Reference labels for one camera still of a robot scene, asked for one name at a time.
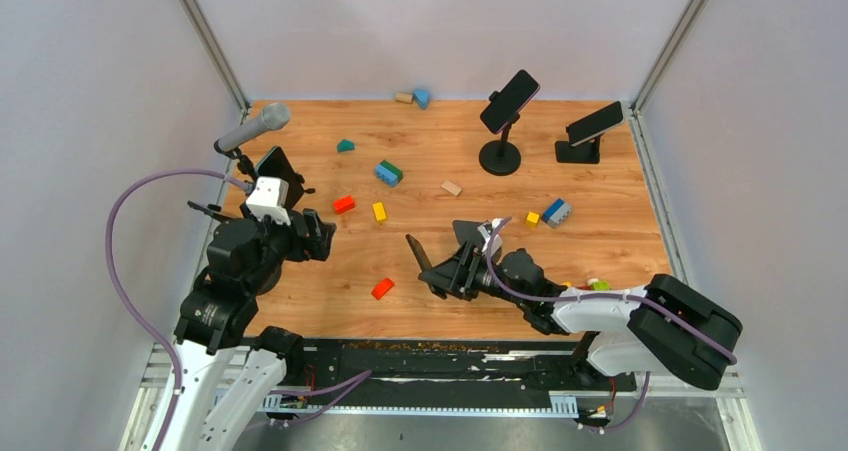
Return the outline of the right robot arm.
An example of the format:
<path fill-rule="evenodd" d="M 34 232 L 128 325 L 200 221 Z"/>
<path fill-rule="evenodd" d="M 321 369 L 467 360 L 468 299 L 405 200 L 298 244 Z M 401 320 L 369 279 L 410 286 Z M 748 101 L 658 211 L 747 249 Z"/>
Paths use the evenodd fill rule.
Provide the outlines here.
<path fill-rule="evenodd" d="M 741 321 L 678 278 L 657 274 L 643 286 L 596 290 L 557 284 L 523 248 L 495 263 L 464 242 L 434 265 L 418 240 L 407 239 L 430 291 L 471 301 L 486 294 L 514 304 L 544 335 L 583 334 L 571 374 L 584 388 L 629 372 L 667 371 L 696 388 L 714 391 L 737 363 Z"/>

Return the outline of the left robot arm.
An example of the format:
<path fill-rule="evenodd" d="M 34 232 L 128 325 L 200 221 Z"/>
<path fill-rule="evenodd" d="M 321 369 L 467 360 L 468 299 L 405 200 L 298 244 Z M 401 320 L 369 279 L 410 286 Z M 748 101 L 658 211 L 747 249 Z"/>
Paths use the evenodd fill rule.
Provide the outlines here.
<path fill-rule="evenodd" d="M 245 331 L 283 264 L 327 260 L 336 230 L 313 209 L 286 224 L 239 218 L 215 229 L 207 265 L 180 306 L 170 392 L 142 449 L 230 450 L 272 388 L 304 376 L 302 336 L 275 326 L 253 337 Z"/>

